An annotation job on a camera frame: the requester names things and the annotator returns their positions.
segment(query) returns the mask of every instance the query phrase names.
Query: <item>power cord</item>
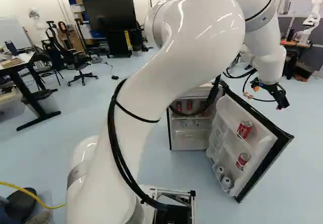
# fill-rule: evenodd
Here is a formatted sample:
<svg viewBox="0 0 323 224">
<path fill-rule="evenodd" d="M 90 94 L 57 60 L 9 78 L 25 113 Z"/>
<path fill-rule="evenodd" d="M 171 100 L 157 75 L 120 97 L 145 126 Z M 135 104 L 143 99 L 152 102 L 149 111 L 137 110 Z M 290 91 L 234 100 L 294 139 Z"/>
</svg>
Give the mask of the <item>power cord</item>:
<svg viewBox="0 0 323 224">
<path fill-rule="evenodd" d="M 244 81 L 244 84 L 243 84 L 243 87 L 242 87 L 242 93 L 244 93 L 245 92 L 245 88 L 246 88 L 246 84 L 247 84 L 247 82 L 248 82 L 248 80 L 250 79 L 250 77 L 254 74 L 255 72 L 253 72 L 253 73 L 251 73 L 249 76 L 248 76 L 248 78 L 246 79 L 246 81 Z M 257 99 L 257 98 L 252 98 L 252 99 L 254 99 L 254 100 L 256 100 L 256 101 L 261 101 L 261 102 L 276 102 L 275 100 L 264 100 L 264 99 Z"/>
<path fill-rule="evenodd" d="M 242 74 L 242 75 L 240 75 L 240 76 L 232 76 L 232 75 L 229 73 L 229 68 L 227 68 L 227 69 L 226 69 L 226 72 L 227 72 L 227 73 L 223 72 L 223 74 L 224 74 L 224 76 L 226 76 L 226 77 L 227 77 L 227 78 L 229 78 L 229 79 L 242 79 L 242 78 L 244 78 L 244 77 L 246 77 L 246 76 L 248 76 L 248 75 L 252 75 L 252 74 L 254 74 L 255 72 L 257 72 L 257 69 L 252 69 L 252 70 L 248 71 L 247 73 Z"/>
<path fill-rule="evenodd" d="M 109 105 L 109 111 L 108 111 L 108 115 L 107 115 L 107 127 L 108 127 L 108 131 L 109 131 L 109 140 L 110 140 L 110 145 L 111 145 L 111 149 L 112 149 L 112 154 L 113 157 L 115 159 L 117 168 L 120 172 L 120 175 L 122 176 L 122 178 L 124 179 L 124 181 L 127 183 L 127 185 L 132 189 L 132 191 L 134 193 L 136 193 L 136 195 L 141 198 L 141 204 L 143 203 L 147 203 L 148 205 L 152 206 L 155 209 L 158 210 L 182 210 L 184 208 L 186 208 L 185 206 L 177 206 L 177 205 L 170 205 L 170 204 L 163 204 L 160 203 L 154 199 L 152 199 L 150 196 L 148 196 L 146 193 L 144 193 L 141 188 L 138 186 L 137 182 L 135 181 L 135 179 L 133 178 L 133 176 L 130 173 L 130 170 L 128 169 L 128 166 L 122 156 L 121 150 L 120 150 L 120 146 L 118 143 L 118 138 L 117 138 L 117 134 L 116 134 L 116 126 L 115 126 L 115 106 L 118 105 L 118 107 L 120 107 L 121 105 L 117 102 L 117 97 L 118 94 L 121 90 L 121 87 L 123 86 L 123 84 L 125 83 L 126 79 L 124 79 L 123 81 L 121 81 L 118 86 L 116 87 L 116 90 L 114 92 L 114 95 L 112 96 L 110 105 Z M 123 111 L 125 111 L 126 113 L 130 113 L 129 111 L 125 110 L 124 108 L 121 108 Z M 138 116 L 136 116 L 137 119 L 144 121 L 144 122 L 149 122 L 149 123 L 155 123 L 158 121 L 149 121 L 149 120 L 145 120 L 142 119 Z"/>
<path fill-rule="evenodd" d="M 126 79 L 126 78 L 129 78 L 129 76 L 127 76 L 127 77 L 119 77 L 118 75 L 113 75 L 112 74 L 113 65 L 111 65 L 111 64 L 107 64 L 107 65 L 111 66 L 110 75 L 111 75 L 111 78 L 112 79 L 118 80 L 118 79 Z"/>
<path fill-rule="evenodd" d="M 58 208 L 61 208 L 63 206 L 65 206 L 66 204 L 63 204 L 63 205 L 59 205 L 59 206 L 47 206 L 45 205 L 45 203 L 37 196 L 37 195 L 34 195 L 33 193 L 29 192 L 28 190 L 25 190 L 19 186 L 16 186 L 16 185 L 13 185 L 13 184 L 10 184 L 10 183 L 7 183 L 7 182 L 1 182 L 0 181 L 0 185 L 4 185 L 4 186 L 8 186 L 8 187 L 11 187 L 11 188 L 14 188 L 16 190 L 19 190 L 23 193 L 25 193 L 26 195 L 29 195 L 31 196 L 32 198 L 34 198 L 42 207 L 46 208 L 46 209 L 49 209 L 49 210 L 55 210 L 55 209 L 58 209 Z"/>
<path fill-rule="evenodd" d="M 181 111 L 176 110 L 172 105 L 169 106 L 169 108 L 172 110 L 173 113 L 182 116 L 182 117 L 192 117 L 196 116 L 198 114 L 201 114 L 203 111 L 205 111 L 207 108 L 209 108 L 210 105 L 214 104 L 214 101 L 217 97 L 217 94 L 219 92 L 219 83 L 220 83 L 221 75 L 218 75 L 213 83 L 213 87 L 206 99 L 206 104 L 204 106 L 201 106 L 196 112 L 186 114 Z"/>
</svg>

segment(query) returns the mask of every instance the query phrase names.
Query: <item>desk leg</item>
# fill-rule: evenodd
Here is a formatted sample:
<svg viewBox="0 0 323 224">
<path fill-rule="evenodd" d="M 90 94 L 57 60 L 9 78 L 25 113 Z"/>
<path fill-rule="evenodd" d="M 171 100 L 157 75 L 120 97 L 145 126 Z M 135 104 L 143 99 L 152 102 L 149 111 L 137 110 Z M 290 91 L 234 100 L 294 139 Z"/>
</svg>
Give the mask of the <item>desk leg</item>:
<svg viewBox="0 0 323 224">
<path fill-rule="evenodd" d="M 30 72 L 30 74 L 32 75 L 32 77 L 35 79 L 37 85 L 42 89 L 42 90 L 45 90 L 46 87 L 45 85 L 43 84 L 43 82 L 41 81 L 41 77 L 39 76 L 38 73 L 36 73 L 36 71 L 34 70 L 32 64 L 28 64 L 27 65 L 27 68 Z"/>
<path fill-rule="evenodd" d="M 41 105 L 38 103 L 36 98 L 32 95 L 28 87 L 25 85 L 24 81 L 21 79 L 18 72 L 11 71 L 9 72 L 9 76 L 12 81 L 14 81 L 18 87 L 18 89 L 21 91 L 21 93 L 26 97 L 30 105 L 35 109 L 35 111 L 39 114 L 39 117 L 31 122 L 28 122 L 20 127 L 17 128 L 17 131 L 23 130 L 27 127 L 33 126 L 39 122 L 42 122 L 44 120 L 47 120 L 49 118 L 52 118 L 54 116 L 57 116 L 61 114 L 60 111 L 46 113 L 44 109 L 41 107 Z"/>
</svg>

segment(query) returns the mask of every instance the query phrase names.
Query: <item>white can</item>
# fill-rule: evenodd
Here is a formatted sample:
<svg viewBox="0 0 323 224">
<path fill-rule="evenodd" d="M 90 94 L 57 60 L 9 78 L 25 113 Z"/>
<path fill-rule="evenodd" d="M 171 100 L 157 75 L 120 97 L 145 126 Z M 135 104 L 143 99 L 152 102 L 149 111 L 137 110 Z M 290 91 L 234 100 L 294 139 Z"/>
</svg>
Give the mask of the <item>white can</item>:
<svg viewBox="0 0 323 224">
<path fill-rule="evenodd" d="M 216 169 L 216 175 L 217 175 L 218 179 L 221 181 L 222 178 L 225 175 L 225 173 L 224 173 L 224 167 L 218 166 L 217 169 Z"/>
<path fill-rule="evenodd" d="M 227 177 L 227 176 L 224 176 L 222 181 L 221 181 L 221 185 L 222 185 L 222 187 L 223 187 L 223 189 L 225 191 L 229 190 L 231 188 L 231 180 L 230 180 L 230 178 Z"/>
</svg>

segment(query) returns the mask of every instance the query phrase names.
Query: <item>whiteboard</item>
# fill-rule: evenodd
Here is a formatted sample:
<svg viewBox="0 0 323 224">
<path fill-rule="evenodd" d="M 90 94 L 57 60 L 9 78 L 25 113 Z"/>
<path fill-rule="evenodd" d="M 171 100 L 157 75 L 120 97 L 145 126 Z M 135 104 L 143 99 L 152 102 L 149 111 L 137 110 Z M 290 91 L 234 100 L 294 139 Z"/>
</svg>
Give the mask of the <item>whiteboard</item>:
<svg viewBox="0 0 323 224">
<path fill-rule="evenodd" d="M 16 49 L 31 46 L 22 26 L 15 16 L 0 18 L 0 46 L 4 46 L 5 41 L 12 41 Z"/>
</svg>

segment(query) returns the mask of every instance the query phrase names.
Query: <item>black cable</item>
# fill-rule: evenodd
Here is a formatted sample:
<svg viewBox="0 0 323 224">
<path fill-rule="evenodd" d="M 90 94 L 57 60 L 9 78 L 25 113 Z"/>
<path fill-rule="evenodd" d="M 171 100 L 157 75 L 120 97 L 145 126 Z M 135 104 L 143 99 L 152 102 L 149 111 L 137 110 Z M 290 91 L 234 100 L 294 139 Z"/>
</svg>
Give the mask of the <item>black cable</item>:
<svg viewBox="0 0 323 224">
<path fill-rule="evenodd" d="M 113 65 L 111 65 L 111 64 L 107 64 L 107 65 L 111 66 L 110 75 L 111 76 L 117 76 L 117 75 L 112 74 Z M 118 77 L 118 79 L 126 79 L 126 78 L 129 78 L 129 76 L 127 76 L 127 77 L 119 77 L 119 76 L 117 76 L 117 77 Z"/>
<path fill-rule="evenodd" d="M 214 81 L 213 87 L 206 99 L 206 104 L 204 106 L 201 106 L 196 112 L 186 114 L 181 111 L 176 110 L 172 105 L 169 106 L 169 108 L 172 110 L 173 113 L 182 116 L 182 117 L 192 117 L 196 116 L 198 114 L 201 114 L 203 111 L 205 111 L 207 108 L 209 108 L 210 105 L 212 105 L 216 99 L 216 96 L 219 92 L 219 82 L 221 79 L 221 75 L 218 75 Z"/>
<path fill-rule="evenodd" d="M 250 70 L 250 71 L 248 71 L 247 73 L 244 73 L 244 74 L 242 74 L 242 75 L 240 75 L 240 76 L 232 76 L 230 73 L 229 73 L 229 68 L 227 68 L 226 69 L 226 72 L 227 73 L 225 73 L 225 72 L 223 72 L 223 74 L 227 77 L 227 78 L 230 78 L 230 79 L 242 79 L 242 78 L 244 78 L 244 77 L 246 77 L 246 76 L 248 76 L 249 74 L 254 74 L 255 72 L 257 72 L 257 69 L 252 69 L 252 70 Z"/>
<path fill-rule="evenodd" d="M 139 196 L 139 198 L 142 199 L 141 203 L 146 202 L 148 205 L 152 206 L 153 208 L 160 209 L 160 210 L 169 210 L 169 209 L 179 210 L 179 209 L 186 208 L 185 206 L 163 204 L 163 203 L 160 203 L 160 202 L 150 198 L 138 186 L 138 184 L 134 180 L 133 176 L 131 175 L 130 170 L 127 167 L 127 164 L 122 156 L 120 146 L 118 144 L 118 138 L 116 135 L 116 127 L 115 127 L 115 106 L 117 104 L 117 96 L 118 96 L 118 93 L 125 81 L 126 81 L 126 79 L 123 80 L 122 82 L 120 82 L 120 84 L 117 86 L 115 93 L 112 97 L 112 100 L 110 102 L 108 116 L 107 116 L 107 127 L 108 127 L 108 131 L 109 131 L 109 140 L 110 140 L 110 145 L 111 145 L 113 157 L 115 159 L 117 168 L 118 168 L 122 178 L 127 183 L 127 185 L 133 190 L 134 193 L 136 193 Z"/>
<path fill-rule="evenodd" d="M 244 84 L 243 84 L 243 87 L 242 87 L 242 93 L 244 93 L 244 90 L 245 90 L 245 88 L 246 88 L 246 84 L 247 84 L 248 80 L 250 79 L 250 77 L 251 77 L 254 73 L 250 74 L 250 75 L 248 76 L 248 78 L 246 79 L 246 81 L 244 81 Z M 252 99 L 254 99 L 254 100 L 256 100 L 256 101 L 261 101 L 261 102 L 276 102 L 275 100 L 264 100 L 264 99 L 257 99 L 257 98 L 252 98 Z"/>
</svg>

